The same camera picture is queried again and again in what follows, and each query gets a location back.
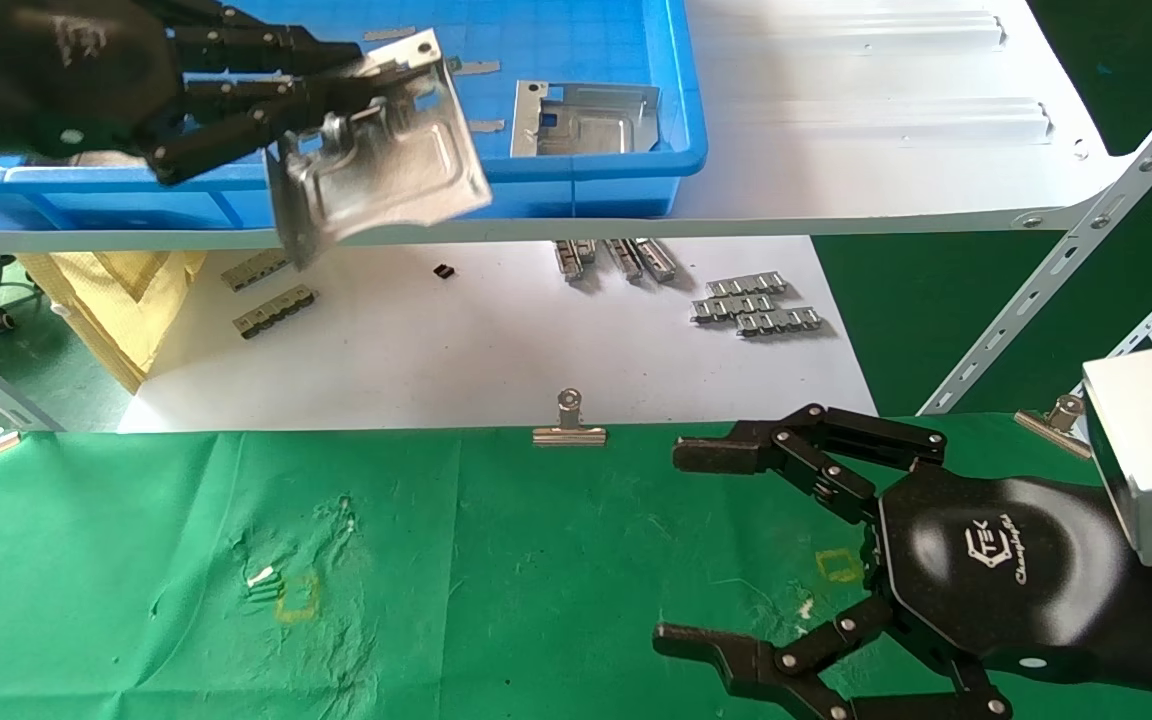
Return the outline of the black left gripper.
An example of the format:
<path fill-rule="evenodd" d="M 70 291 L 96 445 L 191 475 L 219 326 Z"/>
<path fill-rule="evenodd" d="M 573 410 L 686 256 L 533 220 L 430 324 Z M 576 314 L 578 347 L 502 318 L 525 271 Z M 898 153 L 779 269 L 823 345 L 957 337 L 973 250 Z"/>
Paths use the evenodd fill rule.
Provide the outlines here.
<path fill-rule="evenodd" d="M 429 76 L 397 65 L 320 74 L 362 58 L 356 41 L 219 1 L 0 1 L 0 154 L 143 146 L 157 182 L 183 183 Z M 184 85 L 180 70 L 306 77 Z"/>

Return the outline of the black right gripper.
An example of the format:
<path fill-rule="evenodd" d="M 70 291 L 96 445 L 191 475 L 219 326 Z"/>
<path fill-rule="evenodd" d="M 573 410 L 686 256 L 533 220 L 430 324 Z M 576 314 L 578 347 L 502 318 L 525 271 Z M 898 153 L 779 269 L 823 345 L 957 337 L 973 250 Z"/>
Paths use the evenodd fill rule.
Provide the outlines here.
<path fill-rule="evenodd" d="M 654 651 L 712 665 L 727 694 L 795 719 L 1010 719 L 986 667 L 1152 692 L 1152 568 L 1126 541 L 1102 488 L 923 468 L 878 502 L 874 484 L 838 461 L 914 471 L 942 465 L 946 447 L 933 430 L 819 404 L 736 420 L 723 437 L 679 438 L 673 465 L 685 473 L 773 471 L 846 523 L 878 514 L 893 601 L 869 596 L 783 646 L 659 623 Z M 847 700 L 824 682 L 824 670 L 882 635 L 954 689 Z"/>

